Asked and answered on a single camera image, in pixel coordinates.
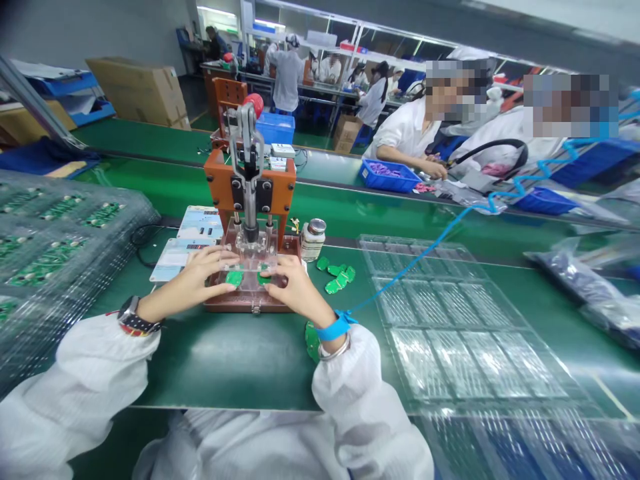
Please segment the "plastic bag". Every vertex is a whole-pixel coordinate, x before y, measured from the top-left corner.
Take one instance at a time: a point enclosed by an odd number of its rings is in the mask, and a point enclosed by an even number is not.
[[[601,199],[615,198],[640,203],[640,179],[630,181],[616,188],[616,190],[604,194]]]
[[[625,298],[608,280],[576,258],[580,238],[569,238],[554,245],[550,252],[525,253],[558,278],[566,288],[587,303]]]
[[[580,308],[580,312],[626,347],[640,348],[640,297],[588,303]]]

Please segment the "wristwatch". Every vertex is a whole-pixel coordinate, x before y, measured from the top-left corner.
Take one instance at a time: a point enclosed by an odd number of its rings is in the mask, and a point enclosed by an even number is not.
[[[352,323],[358,323],[349,316],[349,312],[342,310],[334,310],[336,320],[325,329],[317,329],[318,338],[322,341],[332,341],[344,335],[350,328]]]
[[[138,317],[135,314],[136,310],[138,310],[138,302],[140,302],[140,297],[135,295],[129,297],[120,308],[120,312],[118,312],[118,322],[120,322],[123,330],[132,337],[146,337],[160,330],[164,321],[150,323]]]

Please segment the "cardboard box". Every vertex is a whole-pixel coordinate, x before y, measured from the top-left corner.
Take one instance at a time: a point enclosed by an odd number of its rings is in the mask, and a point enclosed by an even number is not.
[[[48,100],[47,105],[68,130],[76,128],[75,122],[58,101]],[[0,107],[0,143],[18,147],[36,142],[44,136],[49,135],[21,103],[8,103]]]
[[[189,118],[188,117],[182,117],[177,122],[172,123],[170,125],[170,127],[178,129],[178,130],[191,131],[191,125],[189,124]]]
[[[146,65],[122,57],[86,62],[118,117],[172,127],[187,116],[173,67]]]
[[[353,115],[340,116],[333,135],[333,150],[339,153],[349,153],[358,138],[361,127],[362,122]]]

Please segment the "white cap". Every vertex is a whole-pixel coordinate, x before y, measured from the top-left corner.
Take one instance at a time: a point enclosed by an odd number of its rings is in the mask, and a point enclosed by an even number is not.
[[[295,33],[288,34],[286,42],[293,48],[298,48],[300,46],[300,42],[298,42],[298,36]]]

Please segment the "wall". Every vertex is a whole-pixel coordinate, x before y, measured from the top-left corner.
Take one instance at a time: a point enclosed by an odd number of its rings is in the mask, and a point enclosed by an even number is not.
[[[86,69],[86,58],[117,55],[185,73],[175,33],[191,24],[185,0],[22,0],[4,17],[9,58]]]

